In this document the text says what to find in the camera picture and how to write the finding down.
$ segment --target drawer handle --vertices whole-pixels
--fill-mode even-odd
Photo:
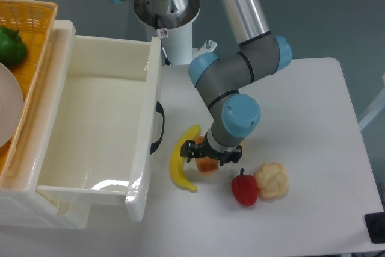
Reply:
[[[162,142],[162,139],[163,139],[163,133],[164,133],[164,110],[163,110],[163,106],[161,105],[160,102],[156,102],[156,112],[161,114],[161,116],[163,117],[163,122],[162,122],[162,132],[161,132],[161,136],[159,137],[159,140],[158,141],[155,141],[151,144],[151,149],[150,149],[150,154],[152,153],[155,153],[156,150],[158,149],[158,147],[160,146],[161,142]]]

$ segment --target yellow banana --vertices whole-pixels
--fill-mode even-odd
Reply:
[[[180,156],[180,147],[182,147],[187,140],[193,140],[198,137],[199,132],[200,125],[191,126],[176,143],[170,158],[170,174],[174,184],[192,193],[196,193],[198,189],[187,180],[186,174],[183,171],[184,158]]]

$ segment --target gray wall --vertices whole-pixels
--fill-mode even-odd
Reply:
[[[45,0],[59,5],[57,19],[71,20],[78,34],[145,40],[132,1]],[[285,36],[295,58],[334,57],[340,61],[359,116],[383,88],[385,73],[384,0],[260,0],[271,30]],[[237,50],[220,0],[201,0],[194,23],[194,46],[207,38],[225,57]],[[363,132],[378,180],[385,179],[385,112]]]

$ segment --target green bell pepper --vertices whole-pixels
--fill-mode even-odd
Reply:
[[[0,63],[11,68],[21,63],[27,54],[19,31],[0,26]]]

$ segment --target woven basket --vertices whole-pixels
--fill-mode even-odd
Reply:
[[[0,147],[0,183],[16,152],[17,141],[31,103],[57,7],[57,4],[42,1],[0,0],[0,26],[19,30],[19,35],[28,48],[26,59],[11,69],[21,86],[24,108],[11,140]]]

